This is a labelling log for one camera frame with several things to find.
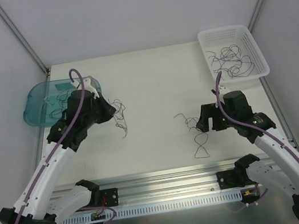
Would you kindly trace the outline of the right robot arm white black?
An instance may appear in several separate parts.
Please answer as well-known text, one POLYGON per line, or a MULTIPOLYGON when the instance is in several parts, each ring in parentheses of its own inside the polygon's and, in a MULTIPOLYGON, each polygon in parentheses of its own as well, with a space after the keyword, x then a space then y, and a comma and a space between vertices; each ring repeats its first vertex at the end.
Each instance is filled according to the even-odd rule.
POLYGON ((235 162, 232 170, 216 174, 222 189, 261 184, 285 197, 299 220, 299 152, 266 114, 253 112, 244 93, 232 91, 217 97, 216 103, 202 105, 196 127, 203 133, 233 128, 280 168, 275 171, 258 156, 247 154, 235 162))

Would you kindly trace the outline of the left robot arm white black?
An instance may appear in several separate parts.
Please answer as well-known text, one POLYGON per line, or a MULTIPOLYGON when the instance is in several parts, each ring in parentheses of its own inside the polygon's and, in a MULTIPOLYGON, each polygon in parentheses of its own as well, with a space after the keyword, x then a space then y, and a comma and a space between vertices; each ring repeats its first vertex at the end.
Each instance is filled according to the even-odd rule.
POLYGON ((50 202, 50 197, 67 162, 87 138, 89 128, 110 121, 115 111, 97 89, 74 90, 61 118, 50 128, 46 155, 26 189, 12 208, 1 209, 1 224, 61 224, 81 207, 100 206, 99 186, 84 179, 56 202, 50 202))

